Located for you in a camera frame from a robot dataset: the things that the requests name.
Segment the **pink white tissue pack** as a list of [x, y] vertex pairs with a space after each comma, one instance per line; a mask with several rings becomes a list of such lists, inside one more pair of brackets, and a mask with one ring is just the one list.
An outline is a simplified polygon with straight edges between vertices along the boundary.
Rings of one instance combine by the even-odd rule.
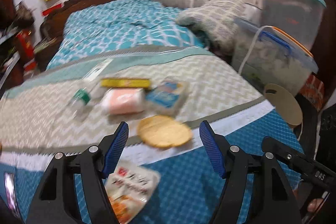
[[141, 88], [110, 89], [100, 106], [109, 115], [140, 113], [145, 110], [145, 92]]

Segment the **grey wall shelf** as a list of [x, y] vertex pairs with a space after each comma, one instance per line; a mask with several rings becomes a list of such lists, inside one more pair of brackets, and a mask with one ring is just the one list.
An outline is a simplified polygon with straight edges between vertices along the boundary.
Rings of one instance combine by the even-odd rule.
[[19, 31], [20, 29], [14, 27], [1, 34], [1, 89], [3, 89], [7, 77], [9, 77], [12, 63], [19, 60], [14, 42]]

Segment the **round yellow biscuit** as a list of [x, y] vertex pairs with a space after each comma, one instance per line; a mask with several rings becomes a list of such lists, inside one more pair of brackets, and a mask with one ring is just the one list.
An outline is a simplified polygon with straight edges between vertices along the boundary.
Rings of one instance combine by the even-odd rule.
[[155, 115], [141, 120], [137, 135], [147, 145], [155, 148], [179, 147], [193, 138], [189, 126], [165, 115]]

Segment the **grey patterned folded blanket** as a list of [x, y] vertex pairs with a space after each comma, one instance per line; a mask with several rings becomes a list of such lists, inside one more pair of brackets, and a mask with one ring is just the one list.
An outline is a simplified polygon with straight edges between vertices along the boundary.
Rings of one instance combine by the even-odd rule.
[[224, 55], [232, 55], [238, 30], [234, 20], [243, 14], [244, 8], [245, 0], [210, 0], [200, 7], [183, 10], [175, 22], [194, 32], [204, 32], [211, 46]]

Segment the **clear box orange lid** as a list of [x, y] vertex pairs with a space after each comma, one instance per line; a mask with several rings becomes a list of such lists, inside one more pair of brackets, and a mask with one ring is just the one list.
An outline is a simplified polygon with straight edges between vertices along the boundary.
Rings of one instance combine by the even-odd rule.
[[318, 66], [311, 53], [294, 38], [274, 26], [258, 27], [235, 19], [238, 31], [231, 66], [262, 92], [277, 84], [296, 95]]

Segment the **red brown carton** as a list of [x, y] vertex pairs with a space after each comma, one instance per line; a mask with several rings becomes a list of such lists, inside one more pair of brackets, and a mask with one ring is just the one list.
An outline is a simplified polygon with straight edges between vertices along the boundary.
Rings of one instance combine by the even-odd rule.
[[312, 73], [306, 80], [299, 94], [304, 96], [319, 112], [322, 109], [324, 98], [324, 83]]

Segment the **white orange snack bag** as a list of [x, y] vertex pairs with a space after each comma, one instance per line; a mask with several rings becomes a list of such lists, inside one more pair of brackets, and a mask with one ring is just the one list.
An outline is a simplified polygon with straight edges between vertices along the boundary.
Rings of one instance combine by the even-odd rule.
[[160, 180], [157, 171], [120, 160], [104, 182], [117, 220], [129, 223], [148, 203]]

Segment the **yellow rectangular box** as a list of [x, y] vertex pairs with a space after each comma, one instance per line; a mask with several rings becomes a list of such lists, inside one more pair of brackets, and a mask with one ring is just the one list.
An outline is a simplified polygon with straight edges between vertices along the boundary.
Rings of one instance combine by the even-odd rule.
[[100, 86], [112, 89], [151, 89], [151, 80], [149, 79], [134, 79], [134, 78], [103, 78], [100, 80]]

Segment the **smartphone with lit screen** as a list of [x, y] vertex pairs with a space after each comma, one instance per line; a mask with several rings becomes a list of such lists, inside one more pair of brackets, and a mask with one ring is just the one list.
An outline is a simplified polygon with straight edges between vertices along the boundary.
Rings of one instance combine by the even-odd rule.
[[18, 202], [17, 202], [17, 195], [15, 192], [14, 174], [5, 172], [4, 181], [5, 181], [6, 198], [7, 198], [9, 209], [13, 213], [13, 215], [21, 221], [22, 217], [21, 217], [21, 213], [19, 210]]

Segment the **carved wooden headboard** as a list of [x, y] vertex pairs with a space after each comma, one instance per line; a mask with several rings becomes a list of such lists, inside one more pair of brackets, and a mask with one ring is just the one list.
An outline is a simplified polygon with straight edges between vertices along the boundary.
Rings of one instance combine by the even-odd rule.
[[41, 24], [39, 31], [41, 35], [40, 42], [46, 42], [47, 45], [35, 54], [38, 68], [41, 72], [47, 69], [47, 65], [55, 56], [63, 41], [64, 26], [68, 17], [76, 11], [84, 10], [91, 6], [102, 5], [116, 0], [68, 0], [64, 2], [63, 7], [52, 11], [47, 15]]

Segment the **blue white packet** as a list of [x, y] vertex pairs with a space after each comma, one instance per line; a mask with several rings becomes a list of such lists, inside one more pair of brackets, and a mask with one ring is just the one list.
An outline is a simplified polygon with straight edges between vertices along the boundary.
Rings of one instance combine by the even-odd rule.
[[174, 117], [189, 96], [189, 83], [166, 77], [146, 94], [148, 107], [161, 115]]

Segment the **beige round trash bin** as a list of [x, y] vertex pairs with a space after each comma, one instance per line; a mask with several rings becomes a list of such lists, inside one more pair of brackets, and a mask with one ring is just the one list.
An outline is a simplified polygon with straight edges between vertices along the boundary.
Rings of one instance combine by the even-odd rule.
[[302, 110], [289, 91], [277, 84], [267, 84], [264, 87], [264, 96], [289, 127], [295, 128], [302, 123]]

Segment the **clear bottle green label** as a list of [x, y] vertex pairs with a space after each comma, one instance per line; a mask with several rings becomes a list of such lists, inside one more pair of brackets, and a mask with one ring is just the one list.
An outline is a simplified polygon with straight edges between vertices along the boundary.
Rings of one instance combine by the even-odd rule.
[[96, 84], [93, 87], [80, 88], [70, 99], [66, 109], [72, 115], [72, 118], [78, 122], [83, 122], [90, 112], [102, 100], [106, 88]]

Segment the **red gift bag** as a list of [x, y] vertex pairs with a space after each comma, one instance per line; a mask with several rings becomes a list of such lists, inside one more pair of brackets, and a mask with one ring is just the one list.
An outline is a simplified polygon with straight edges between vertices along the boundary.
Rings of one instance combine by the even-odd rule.
[[24, 74], [28, 75], [33, 73], [37, 67], [37, 62], [35, 60], [31, 31], [29, 29], [23, 29], [17, 33], [15, 46], [23, 64]]

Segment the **teal patterned quilt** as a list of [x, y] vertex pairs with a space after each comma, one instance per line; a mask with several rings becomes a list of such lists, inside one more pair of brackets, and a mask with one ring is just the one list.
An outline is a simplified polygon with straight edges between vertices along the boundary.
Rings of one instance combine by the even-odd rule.
[[181, 9], [152, 0], [116, 0], [73, 12], [49, 69], [103, 52], [136, 46], [206, 46], [205, 35], [176, 23]]

